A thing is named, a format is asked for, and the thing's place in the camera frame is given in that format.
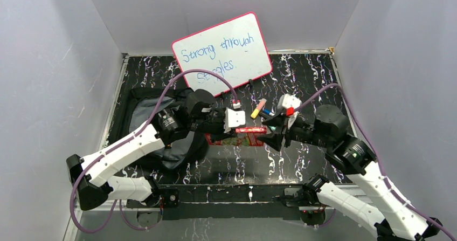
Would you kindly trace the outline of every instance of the whiteboard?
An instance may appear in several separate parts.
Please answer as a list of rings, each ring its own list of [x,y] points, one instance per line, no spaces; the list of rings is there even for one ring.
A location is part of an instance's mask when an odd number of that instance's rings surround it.
[[[176,40],[171,48],[182,71],[212,71],[234,88],[270,74],[273,69],[253,12]],[[189,73],[184,77],[192,89],[204,89],[214,96],[229,90],[222,81],[206,73]]]

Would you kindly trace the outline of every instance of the word struggles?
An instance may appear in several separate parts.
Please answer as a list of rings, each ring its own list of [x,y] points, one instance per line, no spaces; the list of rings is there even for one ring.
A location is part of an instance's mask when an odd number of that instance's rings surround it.
[[[219,61],[219,66],[214,68],[212,70],[212,72],[219,74],[221,77],[224,77],[225,72],[232,70],[233,68],[234,67],[233,67],[231,60],[229,60],[228,62],[224,62],[223,64],[221,61]],[[212,78],[214,78],[214,77],[208,75],[207,73],[201,73],[201,72],[197,73],[197,79],[198,79],[199,83],[203,83]]]
[[[184,61],[187,63],[191,59],[198,58],[198,56],[210,56],[210,59],[214,59],[216,57],[216,51],[213,45],[208,45],[208,47],[196,51],[187,52],[187,50],[182,50],[181,55],[184,56]]]
[[[220,47],[227,50],[228,48],[233,49],[235,46],[244,47],[244,46],[248,45],[249,43],[253,43],[253,42],[254,42],[254,38],[252,38],[252,36],[250,36],[249,33],[247,33],[247,38],[243,38],[243,39],[241,39],[241,38],[225,39],[225,37],[224,37],[224,41],[220,44]]]

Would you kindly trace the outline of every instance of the black marble tabletop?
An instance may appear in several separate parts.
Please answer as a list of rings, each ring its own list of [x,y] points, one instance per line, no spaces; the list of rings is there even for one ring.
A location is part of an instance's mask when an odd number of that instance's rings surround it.
[[[260,117],[252,120],[249,116],[262,98],[267,100],[265,108],[274,112],[279,97],[284,93],[296,94],[305,101],[322,86],[337,82],[329,54],[271,54],[270,59],[273,64],[272,73],[255,80],[253,85],[236,89],[246,111],[247,126],[261,125]],[[173,56],[130,57],[119,98],[134,87],[165,88],[169,80],[179,72]],[[186,87],[185,81],[178,80],[174,87]],[[218,106],[227,106],[230,99],[231,94],[218,98]],[[336,105],[346,114],[340,92],[331,88],[302,109],[301,116],[311,120],[315,108],[323,104]],[[114,116],[119,116],[117,106]],[[159,184],[292,184],[305,182],[316,173],[326,175],[335,183],[350,183],[325,160],[321,148],[297,142],[283,148],[281,152],[276,152],[267,145],[210,146],[203,158],[195,159],[175,171],[159,167],[125,167],[122,171],[123,175],[132,177],[154,176]]]

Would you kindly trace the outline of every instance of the metal frame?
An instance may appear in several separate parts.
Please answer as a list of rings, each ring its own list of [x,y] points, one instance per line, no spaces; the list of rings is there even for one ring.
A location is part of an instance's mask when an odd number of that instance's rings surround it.
[[[303,53],[310,53],[310,54],[325,53],[325,54],[329,54],[332,67],[333,67],[333,69],[335,71],[335,76],[336,76],[336,78],[338,80],[338,84],[340,84],[340,85],[342,84],[341,83],[341,79],[340,79],[340,75],[338,73],[337,66],[335,64],[334,54],[329,49],[315,49],[315,50],[291,49],[291,50],[274,50],[274,51],[269,51],[268,52],[268,54],[303,54]],[[103,129],[103,134],[102,134],[102,138],[100,140],[99,149],[102,149],[104,147],[105,142],[106,142],[106,138],[108,137],[108,132],[109,132],[109,129],[111,127],[111,123],[113,121],[114,110],[115,110],[116,104],[117,104],[117,98],[119,96],[119,92],[121,90],[123,77],[124,77],[124,74],[125,74],[126,69],[127,69],[128,60],[129,60],[130,57],[140,57],[140,56],[173,56],[173,55],[172,54],[164,54],[164,55],[129,55],[127,53],[124,55],[124,58],[123,58],[123,61],[122,61],[122,67],[121,67],[121,71],[120,71],[120,75],[119,75],[119,80],[117,82],[117,86],[116,86],[116,90],[115,90],[115,98],[114,98],[114,101],[113,101],[113,105],[111,106],[111,108],[110,108],[110,110],[108,112],[108,117],[107,117],[107,121],[106,121],[106,124],[105,124],[105,128]],[[356,132],[356,128],[355,128],[352,116],[351,116],[351,114],[350,114],[350,112],[348,110],[347,110],[347,112],[348,112],[348,117],[349,117],[349,120],[350,120],[350,123],[351,123],[352,130],[354,131],[354,135],[357,136],[357,132]],[[342,190],[346,191],[347,193],[359,198],[361,201],[366,202],[366,203],[371,203],[371,200],[366,196],[366,194],[357,185],[355,185],[355,184],[336,184],[336,185],[339,188],[341,188]],[[102,204],[101,206],[95,208],[92,211],[109,211],[111,209],[112,205],[113,205],[113,201],[107,201],[107,202],[105,202],[104,204]],[[129,208],[126,207],[126,201],[123,201],[122,205],[124,206],[125,210],[148,211],[148,212],[158,212],[159,211],[158,208],[129,209]],[[313,206],[299,207],[300,210],[313,210],[313,209],[315,210],[316,208],[317,207],[313,207]],[[80,210],[78,203],[75,205],[75,213],[76,213],[77,219],[80,221],[81,217],[82,217],[82,211]],[[63,241],[74,241],[76,239],[77,233],[78,233],[78,229],[70,219],[68,221],[68,225],[67,225],[67,229],[65,231],[65,235],[64,235]]]

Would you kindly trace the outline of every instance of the whiteboard frame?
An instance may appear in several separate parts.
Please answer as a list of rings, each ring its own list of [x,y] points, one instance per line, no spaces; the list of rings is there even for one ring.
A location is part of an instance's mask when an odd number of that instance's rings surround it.
[[[268,49],[267,49],[267,45],[265,44],[264,34],[262,33],[262,29],[260,28],[260,25],[259,25],[259,18],[257,17],[257,15],[256,15],[254,12],[244,13],[244,14],[242,14],[242,15],[240,15],[240,16],[237,16],[237,17],[234,17],[234,18],[229,19],[229,20],[227,20],[227,21],[224,21],[224,22],[222,22],[222,23],[213,25],[213,26],[211,26],[211,27],[208,27],[208,28],[203,29],[203,30],[201,30],[201,31],[195,32],[195,33],[193,33],[193,34],[191,34],[191,35],[187,35],[187,36],[185,36],[185,37],[183,37],[183,38],[181,38],[181,39],[177,39],[177,40],[175,40],[174,42],[172,42],[172,43],[171,43],[171,50],[172,50],[172,52],[173,52],[173,55],[175,56],[176,61],[178,62],[178,67],[179,67],[179,69],[181,70],[181,72],[183,72],[183,69],[181,68],[181,64],[179,63],[179,60],[176,58],[177,55],[176,55],[176,53],[175,53],[175,50],[173,49],[173,44],[175,44],[176,42],[179,42],[180,40],[187,39],[187,38],[189,38],[189,37],[191,37],[191,36],[194,36],[194,35],[197,35],[197,34],[199,34],[199,33],[202,33],[202,32],[204,32],[204,31],[209,30],[209,29],[212,29],[212,28],[214,28],[214,27],[216,27],[216,26],[223,25],[223,24],[225,24],[225,23],[228,23],[228,22],[230,22],[230,21],[233,21],[233,20],[235,20],[235,19],[241,18],[241,17],[243,17],[243,16],[247,16],[247,15],[250,15],[250,14],[253,14],[253,15],[254,15],[255,21],[257,22],[257,27],[259,28],[260,36],[262,37],[262,42],[264,43],[265,51],[266,51],[266,53],[267,53],[267,58],[268,58],[268,60],[269,60],[269,62],[270,62],[270,67],[271,67],[271,69],[270,69],[270,71],[269,71],[268,73],[262,74],[262,75],[260,75],[260,76],[258,76],[258,77],[256,77],[256,78],[250,78],[250,80],[256,80],[256,79],[258,79],[258,78],[261,78],[261,77],[263,77],[263,76],[265,76],[265,75],[270,74],[270,73],[273,71],[273,64],[272,64],[271,59],[270,59],[270,56],[269,56],[269,52],[268,52]],[[183,76],[183,78],[184,78],[184,80],[185,80],[185,82],[186,82],[187,87],[190,87],[190,86],[189,86],[189,83],[187,82],[187,79],[185,78],[185,76]],[[235,88],[240,87],[240,86],[242,86],[242,85],[246,85],[247,83],[249,83],[249,80],[246,81],[246,82],[244,82],[244,83],[241,83],[241,84],[239,84],[239,85],[237,85],[237,86],[232,86],[232,87],[235,89]],[[219,96],[219,95],[221,95],[221,94],[222,94],[222,93],[218,93],[218,94],[214,95],[214,97],[217,97],[217,96]]]

